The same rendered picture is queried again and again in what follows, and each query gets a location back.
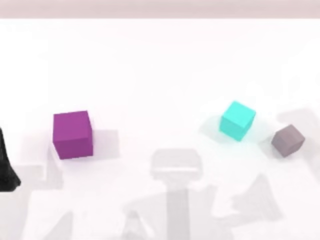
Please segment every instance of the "cube face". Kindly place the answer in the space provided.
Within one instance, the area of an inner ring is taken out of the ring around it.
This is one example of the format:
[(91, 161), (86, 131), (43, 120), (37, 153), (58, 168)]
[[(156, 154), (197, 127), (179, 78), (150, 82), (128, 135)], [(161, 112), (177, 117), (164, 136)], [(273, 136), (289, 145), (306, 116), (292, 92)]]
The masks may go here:
[(252, 126), (256, 112), (236, 101), (224, 112), (219, 130), (236, 141), (241, 141)]
[(55, 114), (53, 144), (62, 160), (92, 156), (92, 127), (88, 112)]
[(297, 152), (304, 142), (305, 137), (293, 125), (289, 125), (275, 133), (271, 144), (285, 158)]

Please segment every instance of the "magenta cube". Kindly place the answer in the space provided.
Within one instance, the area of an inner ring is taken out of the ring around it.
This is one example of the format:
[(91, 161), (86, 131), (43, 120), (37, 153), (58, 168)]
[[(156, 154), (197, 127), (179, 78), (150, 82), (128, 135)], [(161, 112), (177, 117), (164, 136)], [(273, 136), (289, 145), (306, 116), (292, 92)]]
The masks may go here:
[(53, 145), (61, 160), (93, 156), (92, 127), (88, 112), (54, 114)]

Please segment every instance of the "purple cube's top face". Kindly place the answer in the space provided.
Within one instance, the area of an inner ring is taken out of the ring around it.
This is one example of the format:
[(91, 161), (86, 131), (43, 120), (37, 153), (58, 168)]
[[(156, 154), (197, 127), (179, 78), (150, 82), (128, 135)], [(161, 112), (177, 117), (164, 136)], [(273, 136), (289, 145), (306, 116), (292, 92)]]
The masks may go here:
[(53, 142), (89, 138), (90, 119), (87, 111), (54, 114)]
[(305, 141), (305, 137), (293, 125), (281, 129), (276, 134), (290, 147)]

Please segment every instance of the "purple cube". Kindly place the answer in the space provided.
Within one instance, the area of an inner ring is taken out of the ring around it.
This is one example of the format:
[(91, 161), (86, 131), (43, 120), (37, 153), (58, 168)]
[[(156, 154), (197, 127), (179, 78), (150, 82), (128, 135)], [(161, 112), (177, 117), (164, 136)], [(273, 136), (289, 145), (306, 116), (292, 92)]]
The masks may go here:
[(275, 133), (271, 144), (285, 158), (298, 151), (305, 140), (293, 125), (289, 125)]
[(92, 127), (88, 112), (54, 114), (53, 145), (61, 160), (93, 156)]

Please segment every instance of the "white floor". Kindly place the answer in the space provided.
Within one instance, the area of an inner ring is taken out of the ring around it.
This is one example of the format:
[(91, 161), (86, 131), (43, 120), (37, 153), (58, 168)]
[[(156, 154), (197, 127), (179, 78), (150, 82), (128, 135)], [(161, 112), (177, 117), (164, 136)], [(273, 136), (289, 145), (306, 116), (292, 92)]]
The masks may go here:
[[(0, 126), (10, 161), (58, 167), (52, 189), (32, 192), (22, 239), (44, 239), (68, 212), (71, 239), (116, 238), (125, 209), (138, 199), (150, 201), (142, 208), (157, 218), (160, 208), (148, 196), (166, 187), (150, 169), (155, 151), (167, 148), (194, 149), (201, 157), (203, 175), (189, 188), (216, 187), (206, 212), (212, 221), (237, 213), (233, 196), (241, 193), (248, 199), (240, 208), (249, 215), (256, 211), (247, 209), (256, 204), (250, 201), (260, 194), (259, 203), (272, 194), (282, 213), (277, 220), (226, 227), (215, 239), (319, 239), (319, 43), (317, 20), (0, 21)], [(257, 111), (240, 143), (216, 132), (233, 100)], [(89, 111), (96, 156), (61, 161), (51, 146), (53, 113), (77, 110)], [(268, 140), (287, 124), (307, 140), (283, 160)], [(36, 170), (23, 171), (28, 181)], [(248, 191), (260, 175), (270, 191)], [(220, 229), (212, 230), (215, 223), (206, 236), (197, 232), (208, 223), (197, 215), (200, 200), (190, 200), (192, 240), (212, 239)], [(6, 204), (10, 214), (14, 205)], [(6, 240), (9, 233), (1, 234)]]

